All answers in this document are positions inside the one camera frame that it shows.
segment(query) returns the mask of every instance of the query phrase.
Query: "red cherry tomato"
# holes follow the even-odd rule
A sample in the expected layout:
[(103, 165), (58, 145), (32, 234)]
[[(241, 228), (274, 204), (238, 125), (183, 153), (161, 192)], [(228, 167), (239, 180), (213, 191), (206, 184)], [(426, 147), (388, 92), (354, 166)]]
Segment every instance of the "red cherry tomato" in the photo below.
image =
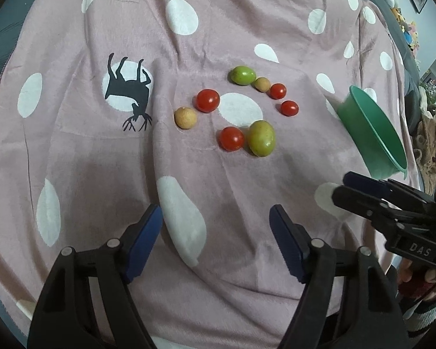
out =
[(213, 89), (201, 90), (195, 99), (195, 107), (203, 113), (211, 113), (218, 105), (219, 94)]
[(284, 101), (281, 104), (281, 113), (287, 117), (292, 117), (299, 112), (299, 105), (294, 101)]
[(219, 135), (219, 143), (228, 152), (237, 151), (244, 145), (244, 134), (237, 127), (226, 127)]
[(274, 83), (270, 88), (270, 97), (272, 99), (281, 99), (286, 96), (286, 87), (281, 83)]

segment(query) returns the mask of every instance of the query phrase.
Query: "black deer print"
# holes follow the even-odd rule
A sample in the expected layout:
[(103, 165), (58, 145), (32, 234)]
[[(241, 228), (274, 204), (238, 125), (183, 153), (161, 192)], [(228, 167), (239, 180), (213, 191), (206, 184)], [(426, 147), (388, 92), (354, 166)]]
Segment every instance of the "black deer print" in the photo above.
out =
[(110, 81), (108, 83), (108, 87), (106, 88), (105, 99), (107, 99), (110, 95), (114, 95), (129, 97), (136, 101), (136, 103), (133, 104), (133, 116), (129, 117), (126, 121), (124, 121), (123, 131), (126, 131), (128, 128), (129, 131), (131, 129), (136, 131), (133, 125), (133, 121), (136, 122), (137, 118), (139, 118), (140, 116), (144, 118), (144, 123), (142, 124), (140, 130), (146, 130), (147, 122), (152, 125), (151, 116), (145, 112), (145, 109), (147, 108), (147, 104), (149, 102), (149, 88), (147, 88), (147, 85), (151, 83), (151, 80), (149, 75), (147, 75), (147, 72), (142, 69), (142, 73), (145, 75), (145, 81), (140, 81), (140, 69), (144, 59), (141, 59), (139, 61), (139, 66), (137, 67), (137, 80), (126, 81), (121, 74), (121, 68), (123, 68), (123, 64), (126, 59), (128, 59), (128, 57), (124, 57), (121, 59), (118, 69), (115, 73), (113, 73), (112, 59), (114, 55), (114, 53), (111, 53), (108, 57), (108, 74), (110, 75)]

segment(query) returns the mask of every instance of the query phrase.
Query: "polka dot blanket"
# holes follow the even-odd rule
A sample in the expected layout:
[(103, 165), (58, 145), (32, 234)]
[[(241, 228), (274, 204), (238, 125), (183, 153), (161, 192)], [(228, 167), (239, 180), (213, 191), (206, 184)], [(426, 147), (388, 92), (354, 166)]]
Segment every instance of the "polka dot blanket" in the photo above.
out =
[[(231, 83), (237, 65), (285, 84), (298, 115)], [(27, 334), (63, 247), (94, 249), (159, 203), (165, 229), (129, 286), (158, 347), (277, 347), (303, 285), (271, 234), (271, 206), (312, 237), (367, 245), (389, 265), (384, 238), (330, 200), (346, 172), (368, 175), (333, 106), (351, 85), (377, 101), (403, 140), (405, 183), (417, 187), (403, 80), (365, 0), (36, 0), (0, 81), (6, 310)], [(179, 129), (175, 109), (204, 88), (219, 92), (219, 108)], [(271, 155), (219, 147), (218, 131), (261, 119), (276, 132)], [(330, 314), (341, 292), (337, 280)], [(101, 306), (95, 296), (100, 316)]]

